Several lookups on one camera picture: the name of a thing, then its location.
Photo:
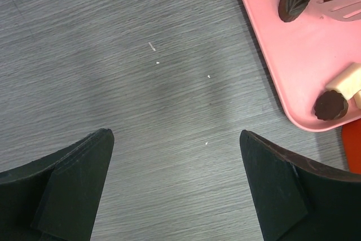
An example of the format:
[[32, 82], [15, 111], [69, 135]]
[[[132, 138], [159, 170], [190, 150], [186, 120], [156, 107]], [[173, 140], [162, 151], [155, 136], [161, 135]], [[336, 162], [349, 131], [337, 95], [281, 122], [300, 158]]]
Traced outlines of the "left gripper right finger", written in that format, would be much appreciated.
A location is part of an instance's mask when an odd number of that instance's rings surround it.
[[360, 175], [248, 130], [240, 149], [264, 240], [360, 240]]

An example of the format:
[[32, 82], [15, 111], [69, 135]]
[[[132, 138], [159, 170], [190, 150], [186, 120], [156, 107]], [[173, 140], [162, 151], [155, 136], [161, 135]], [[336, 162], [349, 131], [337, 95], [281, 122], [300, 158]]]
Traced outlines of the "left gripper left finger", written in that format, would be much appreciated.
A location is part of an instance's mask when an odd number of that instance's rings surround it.
[[102, 128], [1, 172], [1, 240], [90, 240], [114, 142]]

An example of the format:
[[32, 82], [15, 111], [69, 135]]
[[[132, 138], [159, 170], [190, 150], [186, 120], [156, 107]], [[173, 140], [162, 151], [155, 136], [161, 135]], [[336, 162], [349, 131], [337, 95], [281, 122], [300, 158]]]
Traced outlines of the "orange chocolate box tray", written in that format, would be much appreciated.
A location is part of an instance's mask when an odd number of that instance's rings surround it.
[[341, 130], [341, 138], [344, 146], [347, 164], [352, 173], [360, 174], [360, 119], [345, 124]]

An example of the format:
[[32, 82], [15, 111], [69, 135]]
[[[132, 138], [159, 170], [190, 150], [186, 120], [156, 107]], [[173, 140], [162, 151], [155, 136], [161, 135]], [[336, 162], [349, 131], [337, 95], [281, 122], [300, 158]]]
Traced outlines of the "pink tray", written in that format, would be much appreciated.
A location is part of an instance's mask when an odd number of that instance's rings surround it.
[[360, 22], [333, 20], [308, 7], [295, 21], [278, 15], [279, 0], [242, 0], [289, 120], [301, 129], [323, 132], [360, 118], [354, 102], [338, 120], [318, 120], [314, 103], [325, 85], [360, 61]]

